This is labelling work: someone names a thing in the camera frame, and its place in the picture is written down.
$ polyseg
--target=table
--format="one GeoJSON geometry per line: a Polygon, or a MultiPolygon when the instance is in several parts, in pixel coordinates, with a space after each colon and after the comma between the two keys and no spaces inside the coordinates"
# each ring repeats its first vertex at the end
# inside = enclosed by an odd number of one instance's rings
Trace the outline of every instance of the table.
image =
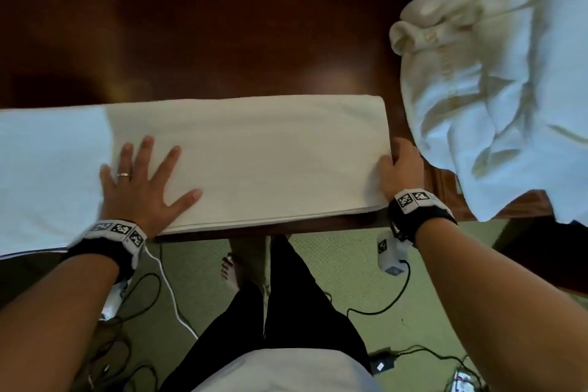
{"type": "MultiPolygon", "coordinates": [[[[387,38],[410,0],[2,0],[0,107],[160,99],[372,94],[391,136],[411,137],[387,38]]],[[[426,188],[472,220],[451,173],[426,167],[426,188]]],[[[545,195],[501,217],[550,214],[545,195]]],[[[315,232],[386,225],[383,211],[227,232],[315,232]]]]}

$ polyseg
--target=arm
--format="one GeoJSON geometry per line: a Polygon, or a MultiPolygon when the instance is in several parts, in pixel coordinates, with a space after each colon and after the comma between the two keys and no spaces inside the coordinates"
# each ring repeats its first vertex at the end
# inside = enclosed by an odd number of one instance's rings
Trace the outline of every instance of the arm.
{"type": "MultiPolygon", "coordinates": [[[[395,163],[378,168],[386,198],[424,186],[423,162],[395,140],[395,163]]],[[[490,387],[588,390],[588,313],[533,273],[444,218],[424,222],[416,244],[447,316],[490,387]]]]}
{"type": "MultiPolygon", "coordinates": [[[[164,203],[164,188],[180,156],[174,147],[151,180],[147,178],[153,138],[145,137],[133,164],[133,147],[121,151],[115,182],[108,166],[100,169],[104,203],[100,218],[136,223],[155,237],[194,205],[201,190],[164,203]]],[[[82,240],[85,247],[95,242],[82,240]]],[[[69,255],[78,254],[70,249],[69,255]]],[[[3,390],[65,392],[84,358],[96,322],[120,265],[101,254],[78,254],[0,310],[0,381],[3,390]]]]}

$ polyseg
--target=black pants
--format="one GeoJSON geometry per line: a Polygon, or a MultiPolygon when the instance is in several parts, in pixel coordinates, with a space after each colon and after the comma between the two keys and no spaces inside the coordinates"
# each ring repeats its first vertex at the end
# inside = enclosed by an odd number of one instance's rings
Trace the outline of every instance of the black pants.
{"type": "Polygon", "coordinates": [[[331,305],[284,236],[271,248],[271,289],[263,332],[263,295],[242,286],[164,381],[160,392],[189,392],[245,353],[258,349],[331,349],[347,353],[370,371],[368,352],[353,324],[331,305]]]}

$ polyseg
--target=wristband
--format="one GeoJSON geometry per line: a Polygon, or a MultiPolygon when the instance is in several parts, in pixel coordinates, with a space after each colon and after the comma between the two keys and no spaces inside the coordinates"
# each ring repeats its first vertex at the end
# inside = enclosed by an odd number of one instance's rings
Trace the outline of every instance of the wristband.
{"type": "Polygon", "coordinates": [[[427,220],[437,217],[458,223],[445,203],[424,189],[404,189],[394,196],[388,206],[392,231],[401,241],[415,243],[419,227],[427,220]]]}
{"type": "Polygon", "coordinates": [[[74,241],[63,260],[80,254],[110,257],[119,267],[115,284],[128,281],[137,265],[147,235],[136,223],[126,220],[99,220],[74,241]]]}

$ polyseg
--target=white shirt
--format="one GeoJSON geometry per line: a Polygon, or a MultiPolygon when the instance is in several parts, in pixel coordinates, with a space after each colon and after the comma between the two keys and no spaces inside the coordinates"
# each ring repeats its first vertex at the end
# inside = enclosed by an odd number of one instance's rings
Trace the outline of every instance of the white shirt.
{"type": "Polygon", "coordinates": [[[343,352],[263,349],[237,358],[193,392],[381,392],[368,371],[343,352]]]}

